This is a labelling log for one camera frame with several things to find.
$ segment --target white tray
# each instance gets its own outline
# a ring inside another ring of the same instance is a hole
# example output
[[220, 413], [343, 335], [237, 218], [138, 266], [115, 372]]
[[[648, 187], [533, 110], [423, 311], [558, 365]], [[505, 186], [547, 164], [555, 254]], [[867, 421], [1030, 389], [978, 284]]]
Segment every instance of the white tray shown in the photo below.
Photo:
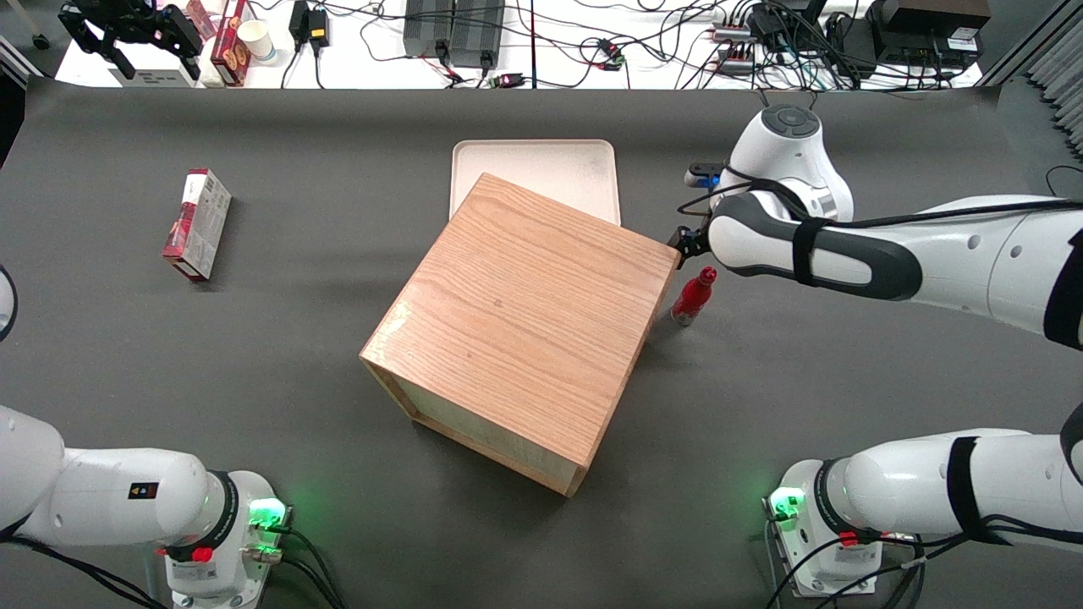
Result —
[[482, 173], [621, 225], [616, 157], [605, 140], [466, 140], [452, 152], [452, 205]]

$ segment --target bottle cap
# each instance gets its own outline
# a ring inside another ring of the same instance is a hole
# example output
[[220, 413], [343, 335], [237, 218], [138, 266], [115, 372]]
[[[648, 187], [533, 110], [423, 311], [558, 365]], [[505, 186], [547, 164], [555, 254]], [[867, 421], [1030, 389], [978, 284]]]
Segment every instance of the bottle cap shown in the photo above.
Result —
[[716, 271], [714, 267], [704, 267], [703, 270], [700, 271], [700, 283], [704, 285], [715, 283], [716, 278], [718, 278], [718, 271]]

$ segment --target wood grain surface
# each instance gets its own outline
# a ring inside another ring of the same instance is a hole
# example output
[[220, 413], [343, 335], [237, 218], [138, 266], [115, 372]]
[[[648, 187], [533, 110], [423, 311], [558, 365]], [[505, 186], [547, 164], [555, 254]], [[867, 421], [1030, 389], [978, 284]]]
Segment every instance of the wood grain surface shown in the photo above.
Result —
[[483, 174], [361, 358], [585, 469], [678, 258]]

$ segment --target paper cup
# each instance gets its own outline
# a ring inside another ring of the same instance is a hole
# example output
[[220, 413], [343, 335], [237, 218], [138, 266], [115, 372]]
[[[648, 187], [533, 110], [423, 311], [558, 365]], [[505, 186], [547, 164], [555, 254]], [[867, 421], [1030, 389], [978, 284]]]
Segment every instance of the paper cup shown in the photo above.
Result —
[[271, 33], [265, 23], [252, 21], [240, 24], [237, 38], [248, 47], [253, 60], [269, 62], [274, 59], [274, 42], [271, 41]]

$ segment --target label sticker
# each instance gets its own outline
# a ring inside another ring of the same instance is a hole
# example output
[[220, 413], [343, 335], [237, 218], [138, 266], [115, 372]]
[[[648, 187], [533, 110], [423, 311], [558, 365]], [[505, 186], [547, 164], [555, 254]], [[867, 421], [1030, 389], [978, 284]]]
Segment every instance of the label sticker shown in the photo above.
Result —
[[976, 27], [957, 27], [955, 31], [948, 38], [957, 38], [960, 40], [973, 40], [975, 36], [978, 35], [978, 28]]
[[840, 547], [835, 550], [838, 562], [869, 562], [876, 559], [876, 548], [870, 546]]
[[132, 482], [131, 488], [128, 489], [128, 498], [130, 500], [153, 500], [157, 496], [157, 482]]
[[172, 562], [173, 579], [179, 582], [206, 582], [218, 579], [213, 562]]
[[962, 40], [958, 38], [949, 38], [948, 48], [954, 49], [956, 51], [973, 51], [978, 52], [978, 43], [974, 40]]

